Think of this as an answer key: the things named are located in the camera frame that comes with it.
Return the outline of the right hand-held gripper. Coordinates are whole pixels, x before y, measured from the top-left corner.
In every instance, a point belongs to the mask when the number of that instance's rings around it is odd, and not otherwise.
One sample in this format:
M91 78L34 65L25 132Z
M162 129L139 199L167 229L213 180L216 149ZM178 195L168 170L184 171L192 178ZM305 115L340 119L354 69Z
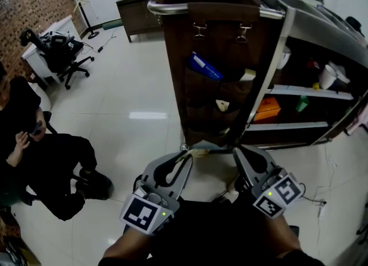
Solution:
M284 168L276 168L277 164L267 151L241 145L234 147L232 154L239 174L235 189L251 192L255 197L253 206L265 216L275 219L302 196L302 187L295 177ZM268 173L271 169L271 173L259 182L259 173Z

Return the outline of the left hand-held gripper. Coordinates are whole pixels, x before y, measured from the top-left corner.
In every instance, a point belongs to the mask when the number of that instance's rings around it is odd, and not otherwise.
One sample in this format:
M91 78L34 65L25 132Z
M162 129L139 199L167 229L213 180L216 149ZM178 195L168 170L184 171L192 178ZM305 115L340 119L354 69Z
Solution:
M174 197L180 197L193 166L192 155L184 154L167 154L147 165L124 202L121 222L145 235L157 235L174 219L180 208Z

